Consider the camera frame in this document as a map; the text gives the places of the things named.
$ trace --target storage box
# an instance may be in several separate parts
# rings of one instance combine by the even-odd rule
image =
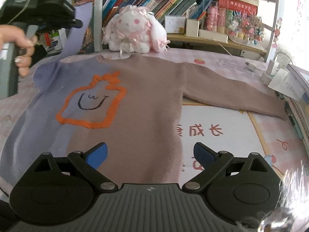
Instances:
[[[200,21],[197,19],[187,19],[186,23],[186,36],[198,37],[198,29],[200,26]]]
[[[207,30],[199,30],[199,37],[206,38],[209,40],[215,40],[217,42],[228,43],[228,36],[225,34],[220,34],[218,32],[211,32]]]
[[[165,17],[166,33],[184,34],[186,17],[169,15]]]

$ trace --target white paper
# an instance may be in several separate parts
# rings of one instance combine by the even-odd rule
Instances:
[[[165,30],[166,33],[184,33],[186,18],[185,17],[173,17],[166,16],[165,17]]]
[[[193,156],[196,142],[215,152],[229,151],[235,157],[248,157],[251,152],[265,156],[247,112],[214,106],[183,106],[176,128],[183,146],[180,186],[203,170]]]
[[[299,101],[305,93],[304,88],[299,84],[297,79],[284,69],[280,69],[275,74],[268,87],[297,101]]]

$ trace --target fingernail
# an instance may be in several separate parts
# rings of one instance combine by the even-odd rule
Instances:
[[[27,40],[28,44],[29,44],[29,47],[32,47],[34,46],[33,42],[31,40]]]
[[[27,49],[22,48],[18,51],[18,55],[26,55],[26,54],[27,54]]]
[[[19,58],[19,57],[16,57],[15,58],[15,63],[17,64],[17,63],[19,63],[21,61],[21,58]]]

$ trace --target handheld device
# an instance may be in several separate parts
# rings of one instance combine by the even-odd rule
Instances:
[[[42,153],[14,186],[10,204],[0,202],[0,231],[236,232],[241,231],[236,222],[268,213],[279,199],[280,178],[258,153],[237,158],[196,143],[194,156],[204,171],[182,189],[178,184],[119,189],[95,170],[103,148],[100,143],[61,158]]]
[[[0,24],[21,28],[28,37],[38,32],[61,28],[81,28],[82,22],[75,19],[75,9],[66,0],[1,0]],[[18,68],[14,60],[18,48],[14,43],[4,45],[0,56],[0,99],[17,93]]]

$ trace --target bed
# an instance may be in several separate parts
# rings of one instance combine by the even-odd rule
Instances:
[[[105,58],[119,58],[118,52],[109,50],[104,50],[102,55]],[[265,63],[186,49],[168,49],[166,52],[150,52],[147,55],[176,63],[189,62],[206,66],[227,78],[244,81],[264,93],[273,93],[260,83],[262,71],[251,72],[245,64],[247,61],[253,62],[259,70],[266,70]],[[74,58],[68,57],[63,62],[74,61]],[[19,83],[19,94],[22,97],[17,99],[13,96],[0,101],[0,153],[17,119],[38,92],[32,82],[35,68]],[[229,151],[238,157],[258,152],[280,177],[287,169],[299,169],[302,162],[305,181],[309,179],[309,157],[289,119],[284,121],[252,112],[207,106],[184,98],[181,119],[175,129],[183,144],[180,185],[203,170],[193,157],[193,145],[196,142],[202,142],[217,152]]]

